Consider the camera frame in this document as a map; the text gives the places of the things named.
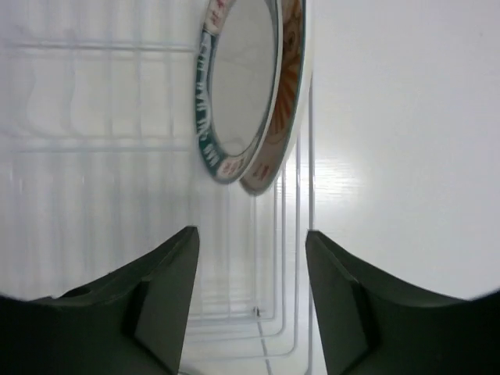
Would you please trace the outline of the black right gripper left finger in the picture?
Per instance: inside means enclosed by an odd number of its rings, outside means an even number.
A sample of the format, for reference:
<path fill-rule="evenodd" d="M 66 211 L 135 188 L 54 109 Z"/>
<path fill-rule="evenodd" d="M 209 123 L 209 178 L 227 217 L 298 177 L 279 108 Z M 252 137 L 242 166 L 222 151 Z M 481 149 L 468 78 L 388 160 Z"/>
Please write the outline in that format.
<path fill-rule="evenodd" d="M 189 226 L 58 298 L 2 297 L 2 373 L 177 373 L 198 254 Z"/>

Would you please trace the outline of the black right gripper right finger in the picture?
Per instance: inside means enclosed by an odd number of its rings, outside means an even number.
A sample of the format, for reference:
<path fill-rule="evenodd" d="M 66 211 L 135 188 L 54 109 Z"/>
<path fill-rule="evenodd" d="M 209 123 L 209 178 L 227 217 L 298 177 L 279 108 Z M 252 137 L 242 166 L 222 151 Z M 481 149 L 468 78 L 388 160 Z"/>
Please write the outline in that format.
<path fill-rule="evenodd" d="M 497 291 L 466 300 L 417 287 L 318 230 L 305 252 L 327 373 L 499 372 Z"/>

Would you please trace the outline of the orange sunburst plate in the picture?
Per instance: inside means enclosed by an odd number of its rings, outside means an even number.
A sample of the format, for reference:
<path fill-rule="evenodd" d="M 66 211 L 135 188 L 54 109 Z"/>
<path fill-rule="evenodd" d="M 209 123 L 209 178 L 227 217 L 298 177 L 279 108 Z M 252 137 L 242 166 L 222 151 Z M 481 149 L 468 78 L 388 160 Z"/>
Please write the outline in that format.
<path fill-rule="evenodd" d="M 250 195 L 265 193 L 298 139 L 313 71 L 313 1 L 283 1 L 280 81 L 272 119 L 259 154 L 240 179 Z"/>

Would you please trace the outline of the green rimmed white plate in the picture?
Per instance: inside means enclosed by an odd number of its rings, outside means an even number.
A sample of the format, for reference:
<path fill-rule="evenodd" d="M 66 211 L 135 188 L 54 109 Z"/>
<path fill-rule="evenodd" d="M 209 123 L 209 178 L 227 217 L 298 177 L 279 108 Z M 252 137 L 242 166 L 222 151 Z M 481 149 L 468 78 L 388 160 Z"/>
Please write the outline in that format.
<path fill-rule="evenodd" d="M 210 1 L 195 61 L 198 150 L 210 177 L 232 184 L 263 145 L 282 62 L 279 1 Z"/>

